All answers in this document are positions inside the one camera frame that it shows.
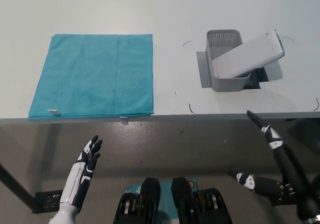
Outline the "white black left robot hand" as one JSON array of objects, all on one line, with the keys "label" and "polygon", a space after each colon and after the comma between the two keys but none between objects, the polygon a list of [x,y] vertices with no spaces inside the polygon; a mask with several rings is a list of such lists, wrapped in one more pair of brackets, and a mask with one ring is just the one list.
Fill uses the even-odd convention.
[{"label": "white black left robot hand", "polygon": [[75,207],[78,213],[82,209],[91,184],[102,143],[98,135],[89,140],[73,164],[66,180],[60,203]]}]

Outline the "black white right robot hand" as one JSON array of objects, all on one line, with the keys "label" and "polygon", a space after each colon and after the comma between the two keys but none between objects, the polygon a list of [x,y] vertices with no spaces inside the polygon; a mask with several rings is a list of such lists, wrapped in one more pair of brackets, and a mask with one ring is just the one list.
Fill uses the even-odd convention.
[{"label": "black white right robot hand", "polygon": [[270,124],[250,110],[246,114],[263,133],[281,172],[282,181],[239,169],[231,170],[228,174],[250,192],[267,198],[272,206],[295,205],[297,216],[303,223],[318,224],[320,196],[293,151]]}]

